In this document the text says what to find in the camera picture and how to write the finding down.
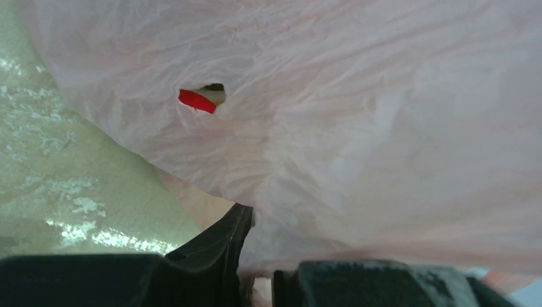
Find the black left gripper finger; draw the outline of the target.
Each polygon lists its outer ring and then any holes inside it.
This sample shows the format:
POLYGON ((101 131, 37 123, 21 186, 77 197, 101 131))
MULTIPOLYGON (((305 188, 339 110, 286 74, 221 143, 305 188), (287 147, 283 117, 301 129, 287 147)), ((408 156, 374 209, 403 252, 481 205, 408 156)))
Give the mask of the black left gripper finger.
POLYGON ((234 204, 199 235, 165 258, 180 269, 174 306, 245 306, 247 286, 237 275, 245 238, 253 226, 253 209, 234 204))

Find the pink plastic bag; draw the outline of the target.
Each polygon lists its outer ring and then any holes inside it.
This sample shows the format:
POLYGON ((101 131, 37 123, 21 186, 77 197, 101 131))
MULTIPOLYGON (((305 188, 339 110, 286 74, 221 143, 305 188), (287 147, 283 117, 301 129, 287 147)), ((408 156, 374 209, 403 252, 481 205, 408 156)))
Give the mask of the pink plastic bag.
POLYGON ((70 107, 253 209, 237 275, 466 269, 541 305, 540 1, 20 1, 70 107), (214 114, 178 100, 195 91, 214 114))

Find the red fake apple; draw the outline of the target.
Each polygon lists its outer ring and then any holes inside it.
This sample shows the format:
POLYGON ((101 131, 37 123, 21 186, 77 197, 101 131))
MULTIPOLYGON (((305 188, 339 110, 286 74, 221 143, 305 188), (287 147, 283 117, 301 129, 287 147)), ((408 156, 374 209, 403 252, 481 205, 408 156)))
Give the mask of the red fake apple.
POLYGON ((195 110, 204 111, 210 114, 214 114, 217 106, 208 98, 195 91, 180 90, 178 100, 195 110))

